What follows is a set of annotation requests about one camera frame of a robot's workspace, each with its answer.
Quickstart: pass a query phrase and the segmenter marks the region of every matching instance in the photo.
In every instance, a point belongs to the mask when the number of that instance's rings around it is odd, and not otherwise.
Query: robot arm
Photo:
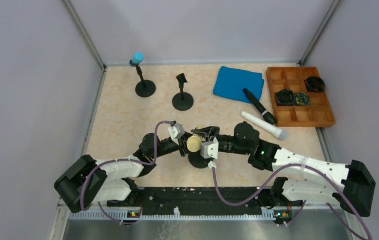
[[[196,168],[212,166],[219,152],[248,155],[248,163],[259,170],[275,172],[289,164],[283,173],[297,179],[278,177],[270,193],[274,198],[287,202],[307,200],[330,203],[352,213],[342,197],[316,172],[305,169],[309,166],[326,174],[343,191],[362,217],[371,214],[375,181],[365,165],[353,160],[350,165],[323,162],[293,153],[279,145],[260,139],[260,133],[247,122],[238,124],[234,136],[220,135],[216,126],[194,129],[188,133],[181,124],[174,122],[169,128],[170,137],[162,141],[153,133],[147,134],[139,149],[124,159],[104,164],[106,160],[93,159],[89,155],[81,157],[55,183],[54,187],[72,213],[81,211],[80,199],[84,182],[91,171],[94,173],[86,189],[83,205],[109,200],[132,202],[138,187],[129,178],[139,178],[149,174],[155,167],[154,141],[157,143],[157,157],[179,151],[181,156],[189,155],[190,163]]]
[[[157,157],[179,151],[181,156],[187,152],[187,138],[192,134],[184,131],[181,124],[174,122],[169,128],[170,137],[160,141],[154,133],[147,134],[139,149],[128,157],[115,160],[94,159],[82,156],[54,184],[54,188],[72,213],[81,211],[81,193],[87,176],[93,173],[85,190],[84,206],[108,200],[124,201],[132,198],[137,186],[129,178],[140,178],[149,174],[157,165],[154,162],[154,140],[157,140]]]
[[[212,137],[213,140],[201,144],[200,155],[208,162],[218,159],[218,152],[249,155],[249,164],[259,170],[270,172],[275,172],[286,165],[300,164],[302,167],[295,166],[282,170],[282,173],[295,179],[278,177],[275,180],[272,192],[277,197],[283,197],[290,202],[306,200],[340,205],[343,210],[353,213],[326,179],[305,168],[305,166],[311,167],[331,179],[353,204],[360,216],[371,215],[376,182],[362,162],[353,160],[350,165],[347,165],[316,160],[261,140],[259,135],[259,132],[246,122],[235,127],[234,136],[219,135],[219,130],[217,130]]]

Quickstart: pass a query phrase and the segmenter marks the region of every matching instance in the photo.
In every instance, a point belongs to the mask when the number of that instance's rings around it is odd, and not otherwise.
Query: cable tie
[[[308,161],[308,158],[307,157],[303,157],[303,159],[301,160],[301,169],[300,169],[300,171],[301,171],[301,177],[303,178],[303,179],[305,179],[305,170],[306,170],[306,163],[307,163],[307,161]]]
[[[132,162],[131,161],[131,156],[132,155],[129,155],[129,156],[127,156],[127,160],[130,162],[130,165],[131,166],[134,166],[134,164],[136,164],[136,162]],[[129,169],[129,171],[127,172],[127,176],[130,176],[131,175],[131,172],[132,172],[132,167]]]

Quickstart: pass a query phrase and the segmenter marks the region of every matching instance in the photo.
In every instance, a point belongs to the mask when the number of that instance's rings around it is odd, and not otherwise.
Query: blue towel
[[[260,100],[264,85],[265,81],[261,73],[223,66],[217,75],[213,94],[222,98],[250,104],[252,102],[246,97],[243,89],[248,89]]]

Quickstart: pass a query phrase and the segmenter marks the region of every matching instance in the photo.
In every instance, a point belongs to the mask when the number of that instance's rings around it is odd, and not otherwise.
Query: marble surface
[[[177,121],[187,132],[196,127],[217,126],[220,133],[234,134],[234,127],[244,119],[241,112],[255,116],[259,113],[252,104],[213,95],[221,66],[262,73],[266,80],[268,67],[295,67],[295,64],[212,64],[212,65],[160,65],[141,66],[146,79],[155,82],[156,93],[141,98],[135,93],[140,81],[133,67],[109,67],[102,89],[87,154],[94,159],[118,159],[138,150],[143,137],[153,133],[158,122]],[[179,92],[176,76],[185,73],[188,84],[185,92],[194,97],[194,106],[185,112],[172,106],[172,98]],[[260,102],[272,112],[267,82]],[[316,129],[313,127],[284,127],[289,136],[276,139],[270,133],[254,126],[263,140],[279,144],[295,153],[324,161],[325,157]],[[167,125],[159,128],[159,138],[169,137]],[[248,164],[248,156],[219,153],[217,180],[221,187],[256,187],[271,175]],[[179,152],[160,157],[157,167],[147,176],[136,178],[140,187],[212,187],[212,170],[197,169],[188,157]]]

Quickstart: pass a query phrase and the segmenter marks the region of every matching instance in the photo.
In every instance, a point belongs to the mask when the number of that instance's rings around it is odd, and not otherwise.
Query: black marker
[[[271,125],[275,125],[277,123],[277,119],[270,113],[266,108],[257,100],[257,98],[253,95],[251,91],[247,88],[244,88],[244,93],[247,96],[248,100],[255,106],[255,108],[261,113],[265,122]]]

